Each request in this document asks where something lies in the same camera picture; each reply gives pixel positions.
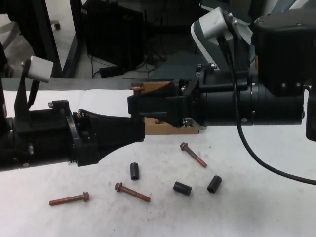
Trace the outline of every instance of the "black nut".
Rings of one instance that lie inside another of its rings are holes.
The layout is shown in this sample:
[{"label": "black nut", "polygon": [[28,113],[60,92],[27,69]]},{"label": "black nut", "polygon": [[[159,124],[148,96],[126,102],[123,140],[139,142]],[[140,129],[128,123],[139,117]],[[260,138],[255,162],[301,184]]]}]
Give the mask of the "black nut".
[{"label": "black nut", "polygon": [[139,168],[138,163],[130,164],[130,178],[131,180],[139,180]]},{"label": "black nut", "polygon": [[216,193],[218,187],[220,186],[221,182],[222,182],[222,178],[219,176],[214,176],[214,178],[212,179],[212,181],[210,182],[210,184],[207,187],[207,190],[211,193],[214,194]]},{"label": "black nut", "polygon": [[185,184],[181,184],[179,182],[175,182],[174,186],[173,186],[174,191],[177,191],[179,193],[185,194],[187,196],[190,196],[191,194],[191,190],[192,187],[185,185]]}]

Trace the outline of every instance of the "table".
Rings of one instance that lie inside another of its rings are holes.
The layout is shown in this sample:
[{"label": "table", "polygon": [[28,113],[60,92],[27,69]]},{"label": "table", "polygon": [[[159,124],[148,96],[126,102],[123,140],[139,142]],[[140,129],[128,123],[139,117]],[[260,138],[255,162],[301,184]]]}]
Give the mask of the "table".
[{"label": "table", "polygon": [[[33,109],[67,99],[72,111],[127,116],[128,90],[39,91]],[[5,91],[9,116],[16,92]],[[262,160],[282,171],[316,179],[315,143],[302,126],[245,127]],[[203,168],[180,150],[189,143]],[[139,163],[140,180],[129,165]],[[216,194],[206,187],[223,178]],[[190,185],[189,197],[173,191]],[[114,190],[116,182],[152,198],[147,203]],[[63,237],[309,237],[315,236],[316,187],[279,177],[259,166],[235,127],[210,127],[199,135],[147,136],[109,154],[97,165],[66,163],[0,173],[0,236]],[[90,193],[87,203],[51,207],[52,199]]]}]

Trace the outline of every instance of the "black metal frame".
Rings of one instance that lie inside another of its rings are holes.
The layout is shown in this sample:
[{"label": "black metal frame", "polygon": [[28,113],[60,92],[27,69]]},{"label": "black metal frame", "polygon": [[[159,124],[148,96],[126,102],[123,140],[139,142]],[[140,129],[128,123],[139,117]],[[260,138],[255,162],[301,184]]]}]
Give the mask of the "black metal frame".
[{"label": "black metal frame", "polygon": [[81,19],[81,0],[70,0],[76,34],[63,69],[60,63],[53,30],[50,25],[46,2],[45,0],[32,0],[32,2],[37,22],[39,24],[41,39],[47,54],[46,59],[54,62],[52,76],[54,78],[73,78],[84,43]]}]

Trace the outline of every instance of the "floor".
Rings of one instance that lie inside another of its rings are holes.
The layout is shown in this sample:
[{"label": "floor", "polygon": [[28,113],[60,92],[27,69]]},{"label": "floor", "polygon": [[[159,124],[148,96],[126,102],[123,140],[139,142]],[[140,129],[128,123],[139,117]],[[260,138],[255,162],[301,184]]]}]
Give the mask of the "floor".
[{"label": "floor", "polygon": [[[136,9],[139,11],[144,11],[144,8],[149,9],[147,11],[148,15],[148,21],[153,20],[153,16],[157,15],[157,12],[155,12],[155,6],[158,6],[157,9],[161,8],[160,3],[129,3],[125,0],[119,1],[119,3],[123,6],[127,6],[132,9]],[[56,41],[57,50],[59,53],[60,61],[62,67],[65,64],[68,51],[70,49],[75,29],[73,25],[72,20],[72,14],[71,9],[69,5],[69,1],[64,0],[46,0],[46,5],[49,13],[49,17],[51,20],[59,20],[61,24],[61,30],[56,30],[53,28],[53,33]],[[194,22],[196,17],[192,16],[192,14],[187,14],[186,12],[182,12],[184,15],[189,15],[189,17],[186,17],[185,19],[180,19],[179,16],[176,14],[169,13],[169,20],[173,24],[178,24],[179,22],[190,24],[191,22]],[[0,15],[0,25],[4,25],[9,23],[10,20],[7,17],[7,15]],[[4,41],[7,37],[7,33],[0,35],[0,41]],[[158,48],[156,49],[158,52],[161,52],[161,49],[159,48],[159,39],[152,39],[154,45],[158,45]],[[165,44],[165,51],[168,55],[172,55],[174,52],[178,50],[183,51],[191,51],[194,52],[195,45],[193,44],[193,41],[191,40],[191,37],[188,36],[162,36],[162,39],[164,42],[168,42],[168,44]],[[28,42],[24,39],[23,36],[17,36],[16,39],[13,41],[13,43],[5,50],[5,53],[8,57],[9,64],[14,69],[13,77],[20,77],[21,75],[21,62],[25,61],[27,58],[29,58],[31,55],[33,55],[33,50],[29,46]],[[96,59],[98,62],[93,62],[93,68],[94,72],[98,71],[99,68],[105,67],[102,63],[109,64],[108,62],[105,62],[101,59]],[[139,69],[139,71],[147,71],[145,68]],[[91,78],[91,60],[87,56],[86,48],[84,47],[82,51],[82,55],[79,61],[79,64],[77,66],[77,71],[75,73],[75,78]],[[137,77],[137,78],[144,78],[147,77],[147,73],[139,73],[139,72],[128,72],[124,75],[124,77]]]},{"label": "floor", "polygon": [[[124,5],[126,7],[130,7],[139,11],[144,11],[144,9],[147,9],[147,15],[148,15],[148,21],[151,22],[159,14],[159,11],[161,9],[161,1],[153,1],[153,0],[139,0],[139,3],[135,3],[136,0],[131,3],[128,0],[120,0],[119,3],[121,5]],[[169,15],[169,21],[170,24],[190,24],[194,22],[197,19],[197,16],[190,11],[190,3],[187,3],[183,0],[174,0],[174,2],[177,2],[177,5],[170,5],[168,6],[168,15]],[[57,31],[53,27],[53,33],[60,57],[60,61],[62,66],[65,64],[68,51],[70,49],[75,30],[72,20],[72,14],[71,9],[69,5],[69,1],[64,0],[46,0],[48,13],[51,20],[59,20],[61,24],[61,30]],[[306,6],[309,7],[316,7],[313,0],[310,0]],[[7,15],[0,15],[0,25],[4,25],[6,23],[9,23],[10,20],[8,19]],[[1,34],[0,35],[0,41],[4,41],[7,34]],[[162,40],[164,42],[164,51],[166,52],[167,58],[172,56],[177,51],[184,51],[187,53],[193,54],[195,52],[195,44],[193,43],[193,40],[191,39],[190,35],[187,36],[175,36],[175,35],[162,35],[162,36],[156,36],[155,38],[151,39],[155,49],[161,54],[162,48],[159,43],[160,37],[162,37]],[[27,58],[29,58],[32,54],[32,48],[29,46],[27,41],[24,39],[23,36],[17,36],[16,39],[13,41],[13,43],[5,50],[5,53],[8,57],[9,64],[14,69],[14,75],[13,77],[19,78],[21,75],[21,62],[25,61]],[[98,62],[93,62],[93,72],[96,72],[99,70],[99,68],[105,67],[103,63],[109,64],[108,62],[105,62],[103,60],[97,59]],[[139,69],[139,71],[147,71],[145,67]],[[99,88],[98,86],[104,83],[104,80],[107,80],[108,84],[111,87],[113,84],[116,84],[118,82],[115,82],[115,79],[120,78],[121,82],[120,84],[124,84],[122,88],[126,88],[127,84],[125,80],[122,80],[122,78],[141,78],[146,80],[145,78],[148,77],[148,74],[146,72],[128,72],[125,75],[115,77],[112,79],[96,79],[91,80],[91,60],[88,58],[86,53],[86,48],[84,47],[80,61],[77,66],[77,71],[75,73],[75,78],[78,78],[77,80],[70,80],[65,83],[64,80],[62,80],[63,84],[60,84],[60,80],[55,80],[52,85],[44,85],[41,86],[41,88],[46,89],[56,89],[56,90],[65,90],[65,89],[80,89],[80,88],[91,88],[90,86],[94,84],[94,87]],[[6,85],[9,86],[10,90],[14,90],[18,84],[18,79],[9,79],[5,80],[3,83],[5,88]]]}]

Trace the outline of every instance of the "wooden block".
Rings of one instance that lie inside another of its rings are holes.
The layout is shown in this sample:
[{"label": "wooden block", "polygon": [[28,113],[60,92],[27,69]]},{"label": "wooden block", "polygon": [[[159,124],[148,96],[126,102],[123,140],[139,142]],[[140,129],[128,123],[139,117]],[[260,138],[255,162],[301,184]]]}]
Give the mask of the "wooden block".
[{"label": "wooden block", "polygon": [[[157,90],[170,82],[159,81],[159,82],[145,82],[144,90],[141,93],[150,92]],[[192,127],[175,128],[166,122],[156,124],[156,119],[145,118],[145,132],[146,135],[171,135],[171,134],[198,134],[199,130]]]}]

